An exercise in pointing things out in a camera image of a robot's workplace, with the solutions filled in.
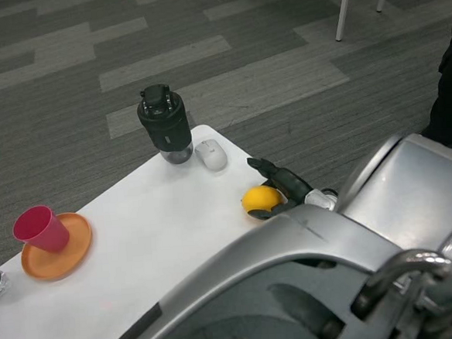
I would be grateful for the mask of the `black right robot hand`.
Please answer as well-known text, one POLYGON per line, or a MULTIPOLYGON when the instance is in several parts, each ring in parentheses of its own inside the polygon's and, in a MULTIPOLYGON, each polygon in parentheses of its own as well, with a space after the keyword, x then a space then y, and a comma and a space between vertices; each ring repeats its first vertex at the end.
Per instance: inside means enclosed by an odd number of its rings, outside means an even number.
POLYGON ((241 199, 246 213, 266 221, 303 204, 313 189, 291 170, 276 166, 267 159, 247 158, 246 163, 265 178, 265 182, 249 189, 241 199))

